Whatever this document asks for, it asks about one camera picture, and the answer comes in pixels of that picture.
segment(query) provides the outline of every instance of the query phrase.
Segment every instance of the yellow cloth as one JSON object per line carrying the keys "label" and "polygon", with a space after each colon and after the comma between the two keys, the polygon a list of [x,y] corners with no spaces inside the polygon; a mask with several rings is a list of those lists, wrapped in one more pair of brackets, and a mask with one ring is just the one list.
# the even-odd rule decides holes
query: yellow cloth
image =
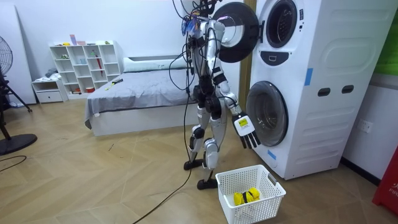
{"label": "yellow cloth", "polygon": [[256,200],[260,200],[260,192],[257,189],[255,189],[254,187],[252,187],[247,192],[243,192],[243,193],[235,192],[234,193],[235,206],[244,204],[243,194],[246,195],[246,200],[248,203],[255,202]]}

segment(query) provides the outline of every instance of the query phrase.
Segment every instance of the bed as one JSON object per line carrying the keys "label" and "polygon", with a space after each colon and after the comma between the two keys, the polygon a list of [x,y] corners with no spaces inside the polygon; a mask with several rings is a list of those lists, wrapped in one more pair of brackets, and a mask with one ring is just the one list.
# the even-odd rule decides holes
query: bed
{"label": "bed", "polygon": [[[123,82],[105,90],[111,86],[109,82],[87,98],[87,128],[95,136],[103,136],[182,126],[188,95],[170,80],[168,68],[175,57],[124,58],[124,73],[117,77]],[[185,61],[180,58],[172,65],[170,73],[174,83],[185,88]],[[191,91],[197,83],[196,77],[190,86]],[[190,100],[186,124],[197,122],[197,104]]]}

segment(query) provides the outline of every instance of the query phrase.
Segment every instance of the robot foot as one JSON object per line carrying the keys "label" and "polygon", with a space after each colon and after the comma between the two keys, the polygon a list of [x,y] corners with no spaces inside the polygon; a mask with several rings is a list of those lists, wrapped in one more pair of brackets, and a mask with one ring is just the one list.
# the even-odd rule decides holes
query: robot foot
{"label": "robot foot", "polygon": [[193,162],[185,162],[184,163],[184,170],[190,170],[196,167],[199,167],[203,164],[203,159],[195,159]]}
{"label": "robot foot", "polygon": [[198,190],[215,189],[217,186],[217,180],[215,179],[209,179],[207,182],[205,182],[205,180],[199,180],[197,185]]}

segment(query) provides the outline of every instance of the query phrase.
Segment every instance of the robot leg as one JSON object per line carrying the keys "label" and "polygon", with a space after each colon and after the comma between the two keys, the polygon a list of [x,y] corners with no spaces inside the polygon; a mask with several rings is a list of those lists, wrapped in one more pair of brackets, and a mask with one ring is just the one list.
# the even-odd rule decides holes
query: robot leg
{"label": "robot leg", "polygon": [[214,169],[217,167],[221,144],[223,143],[225,137],[227,119],[225,107],[221,107],[221,114],[219,112],[212,113],[211,115],[212,117],[210,119],[210,124],[211,130],[213,132],[213,138],[206,139],[205,141],[205,152],[203,155],[204,177],[203,180],[199,180],[197,184],[197,188],[199,190],[213,189],[217,188],[218,186],[217,181],[215,179],[212,179],[211,176],[213,175]]}
{"label": "robot leg", "polygon": [[200,108],[198,106],[198,120],[199,124],[192,128],[192,135],[189,143],[190,161],[184,163],[184,170],[190,170],[201,166],[203,159],[196,159],[199,150],[203,144],[203,137],[205,136],[205,130],[209,123],[210,114],[206,111],[206,108]]}

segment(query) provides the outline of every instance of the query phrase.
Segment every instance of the plastic basket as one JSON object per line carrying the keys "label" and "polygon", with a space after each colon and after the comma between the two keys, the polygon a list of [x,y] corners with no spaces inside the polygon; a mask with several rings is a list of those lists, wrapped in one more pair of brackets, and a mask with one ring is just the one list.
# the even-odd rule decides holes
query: plastic basket
{"label": "plastic basket", "polygon": [[[285,189],[263,165],[245,167],[216,174],[218,199],[229,224],[255,223],[276,216]],[[255,187],[260,200],[234,206],[234,193]]]}

